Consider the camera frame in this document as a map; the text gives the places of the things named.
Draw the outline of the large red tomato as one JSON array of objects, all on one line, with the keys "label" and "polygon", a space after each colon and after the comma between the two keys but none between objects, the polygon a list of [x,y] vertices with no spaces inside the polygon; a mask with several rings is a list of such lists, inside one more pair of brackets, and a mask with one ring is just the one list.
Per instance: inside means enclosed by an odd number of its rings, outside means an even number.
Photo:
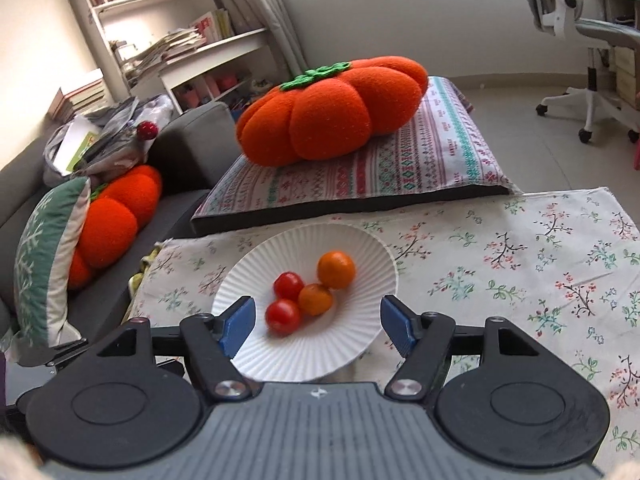
[{"label": "large red tomato", "polygon": [[302,324],[302,315],[296,302],[278,299],[267,307],[265,322],[273,333],[291,335]]}]

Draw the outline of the orange tomato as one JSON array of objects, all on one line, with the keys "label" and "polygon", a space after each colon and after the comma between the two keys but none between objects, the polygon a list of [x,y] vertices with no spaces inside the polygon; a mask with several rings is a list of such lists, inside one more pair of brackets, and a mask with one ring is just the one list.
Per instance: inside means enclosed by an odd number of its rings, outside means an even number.
[{"label": "orange tomato", "polygon": [[306,315],[319,316],[332,308],[333,295],[322,284],[309,284],[300,292],[298,305]]}]

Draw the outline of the yellow green cloth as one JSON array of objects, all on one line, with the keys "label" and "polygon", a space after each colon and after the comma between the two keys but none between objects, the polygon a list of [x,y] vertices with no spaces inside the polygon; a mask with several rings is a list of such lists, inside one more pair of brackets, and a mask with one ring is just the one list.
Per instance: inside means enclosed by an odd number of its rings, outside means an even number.
[{"label": "yellow green cloth", "polygon": [[140,264],[137,272],[128,280],[128,294],[130,300],[134,300],[136,293],[143,281],[145,274],[148,273],[149,268],[156,259],[157,255],[163,248],[163,243],[156,243],[153,249],[140,260]]}]

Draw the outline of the white ribbed plate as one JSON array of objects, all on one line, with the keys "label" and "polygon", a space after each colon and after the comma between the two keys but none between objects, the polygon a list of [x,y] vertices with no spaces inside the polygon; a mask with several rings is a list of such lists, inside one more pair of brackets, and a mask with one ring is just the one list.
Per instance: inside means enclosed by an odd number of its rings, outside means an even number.
[{"label": "white ribbed plate", "polygon": [[229,271],[213,313],[249,296],[255,325],[233,363],[254,382],[311,382],[350,364],[381,333],[398,289],[395,259],[374,235],[341,223],[268,238]]}]

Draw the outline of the floral tablecloth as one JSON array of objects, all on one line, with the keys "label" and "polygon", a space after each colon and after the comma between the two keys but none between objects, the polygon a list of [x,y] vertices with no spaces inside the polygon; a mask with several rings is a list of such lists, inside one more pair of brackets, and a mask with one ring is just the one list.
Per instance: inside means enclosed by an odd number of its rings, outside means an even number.
[{"label": "floral tablecloth", "polygon": [[398,272],[399,299],[461,325],[503,316],[553,351],[608,400],[596,458],[639,461],[639,222],[607,188],[456,200],[379,214],[340,214],[164,240],[130,316],[177,325],[210,312],[242,257],[281,232],[344,223],[375,236]]}]

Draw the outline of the orange cushion on sofa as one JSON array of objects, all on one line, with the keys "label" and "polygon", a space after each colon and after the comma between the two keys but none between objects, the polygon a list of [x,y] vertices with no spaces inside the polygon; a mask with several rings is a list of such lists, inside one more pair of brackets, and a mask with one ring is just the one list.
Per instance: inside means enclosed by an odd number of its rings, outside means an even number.
[{"label": "orange cushion on sofa", "polygon": [[70,290],[86,287],[126,255],[156,213],[162,186],[158,170],[140,165],[96,194],[70,264],[67,283]]}]

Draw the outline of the striped patterned pillow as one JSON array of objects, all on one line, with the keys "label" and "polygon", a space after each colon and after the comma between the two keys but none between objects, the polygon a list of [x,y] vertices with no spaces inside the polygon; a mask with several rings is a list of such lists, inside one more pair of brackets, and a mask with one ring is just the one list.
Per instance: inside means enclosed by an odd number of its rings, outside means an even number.
[{"label": "striped patterned pillow", "polygon": [[241,156],[194,212],[194,232],[518,193],[471,110],[452,81],[436,76],[407,125],[352,154],[282,168]]}]

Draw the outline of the grey sofa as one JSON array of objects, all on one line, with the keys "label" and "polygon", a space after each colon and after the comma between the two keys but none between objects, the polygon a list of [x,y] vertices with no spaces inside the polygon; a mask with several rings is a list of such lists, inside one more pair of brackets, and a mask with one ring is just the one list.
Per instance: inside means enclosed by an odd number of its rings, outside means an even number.
[{"label": "grey sofa", "polygon": [[[50,344],[20,335],[14,300],[18,242],[49,193],[35,140],[1,171],[1,361],[46,364]],[[149,161],[117,178],[94,200],[72,241],[62,288],[62,321],[93,344],[122,324],[127,282],[143,256],[171,237],[191,237],[190,219],[240,154],[228,106],[211,102],[178,117],[152,145]]]}]

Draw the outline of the green snowflake pillow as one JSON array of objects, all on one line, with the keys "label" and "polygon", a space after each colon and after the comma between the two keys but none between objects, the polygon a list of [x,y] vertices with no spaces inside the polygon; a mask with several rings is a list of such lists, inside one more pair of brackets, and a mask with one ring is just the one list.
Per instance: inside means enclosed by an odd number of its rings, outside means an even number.
[{"label": "green snowflake pillow", "polygon": [[53,348],[81,338],[67,321],[67,286],[90,195],[86,177],[51,188],[18,242],[13,279],[18,334],[33,346]]}]

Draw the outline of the red strawberry plush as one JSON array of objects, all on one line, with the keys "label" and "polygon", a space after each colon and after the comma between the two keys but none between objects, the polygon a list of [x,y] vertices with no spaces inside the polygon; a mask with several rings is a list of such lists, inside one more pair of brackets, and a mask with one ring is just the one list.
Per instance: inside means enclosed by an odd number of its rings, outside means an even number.
[{"label": "red strawberry plush", "polygon": [[141,142],[153,141],[157,138],[159,133],[160,129],[157,125],[149,120],[144,120],[136,125],[136,136]]}]

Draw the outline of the pile of clothes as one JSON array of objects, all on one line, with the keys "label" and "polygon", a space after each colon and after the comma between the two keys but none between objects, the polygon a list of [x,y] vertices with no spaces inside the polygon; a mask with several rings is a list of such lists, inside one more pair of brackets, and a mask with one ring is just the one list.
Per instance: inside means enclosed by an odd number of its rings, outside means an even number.
[{"label": "pile of clothes", "polygon": [[160,132],[175,115],[164,94],[145,100],[129,98],[58,127],[43,149],[43,183],[49,188],[79,177],[93,186],[110,182],[142,164],[155,140],[141,142],[136,125],[154,122]]}]

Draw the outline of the orange pumpkin cushion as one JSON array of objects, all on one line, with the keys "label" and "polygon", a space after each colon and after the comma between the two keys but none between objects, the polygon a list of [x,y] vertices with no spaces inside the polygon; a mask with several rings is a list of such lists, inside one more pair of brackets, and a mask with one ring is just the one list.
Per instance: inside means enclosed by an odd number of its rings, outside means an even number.
[{"label": "orange pumpkin cushion", "polygon": [[403,56],[320,66],[250,104],[236,123],[236,140],[263,167],[334,159],[404,126],[427,87],[426,69]]}]

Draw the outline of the white bookshelf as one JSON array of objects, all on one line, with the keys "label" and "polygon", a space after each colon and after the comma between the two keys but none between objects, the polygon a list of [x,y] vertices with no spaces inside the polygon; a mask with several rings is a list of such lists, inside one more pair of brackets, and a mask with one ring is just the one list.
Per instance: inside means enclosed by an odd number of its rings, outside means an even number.
[{"label": "white bookshelf", "polygon": [[279,82],[286,65],[243,0],[70,0],[110,96],[160,93],[178,113],[233,107]]}]

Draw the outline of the white office chair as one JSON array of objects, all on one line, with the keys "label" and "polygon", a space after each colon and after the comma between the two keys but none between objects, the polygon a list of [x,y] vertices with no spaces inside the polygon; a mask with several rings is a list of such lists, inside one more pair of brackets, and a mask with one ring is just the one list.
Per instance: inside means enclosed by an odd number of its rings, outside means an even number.
[{"label": "white office chair", "polygon": [[617,104],[598,89],[597,50],[615,47],[636,48],[639,32],[632,27],[585,18],[582,5],[586,0],[527,0],[536,29],[555,36],[568,44],[579,44],[588,50],[587,85],[567,88],[560,96],[546,96],[536,106],[536,113],[544,117],[551,107],[586,108],[585,125],[578,131],[583,144],[590,142],[596,113],[602,112],[628,129],[631,142],[639,142],[639,114],[627,105]]}]

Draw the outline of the wooden desk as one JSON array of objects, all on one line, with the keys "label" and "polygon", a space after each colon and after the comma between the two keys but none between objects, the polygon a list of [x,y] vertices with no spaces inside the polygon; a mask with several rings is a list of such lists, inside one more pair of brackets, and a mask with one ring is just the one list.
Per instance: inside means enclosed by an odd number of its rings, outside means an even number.
[{"label": "wooden desk", "polygon": [[[624,32],[639,32],[639,0],[600,0],[605,21]],[[616,73],[617,94],[635,110],[639,109],[639,39],[633,36],[615,46],[611,55]]]}]

